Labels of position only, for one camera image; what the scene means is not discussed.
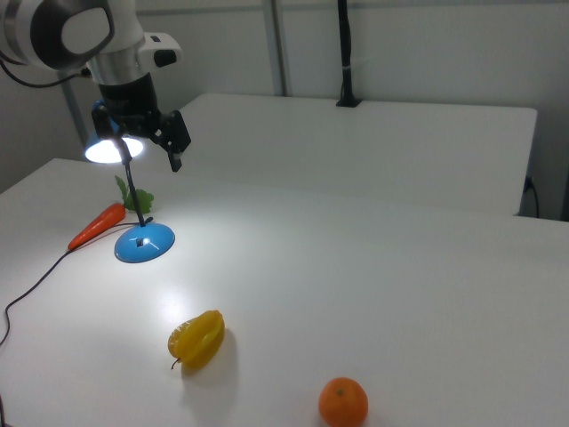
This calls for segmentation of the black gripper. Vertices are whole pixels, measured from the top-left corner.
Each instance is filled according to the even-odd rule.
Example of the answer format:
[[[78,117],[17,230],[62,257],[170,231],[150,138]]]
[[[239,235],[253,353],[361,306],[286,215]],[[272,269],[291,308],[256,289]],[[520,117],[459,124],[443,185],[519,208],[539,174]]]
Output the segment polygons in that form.
[[[104,105],[92,108],[92,121],[98,139],[123,135],[153,141],[167,154],[170,167],[177,173],[182,167],[181,156],[191,143],[182,114],[174,110],[162,114],[157,105],[152,76],[145,76],[122,85],[99,85]]]

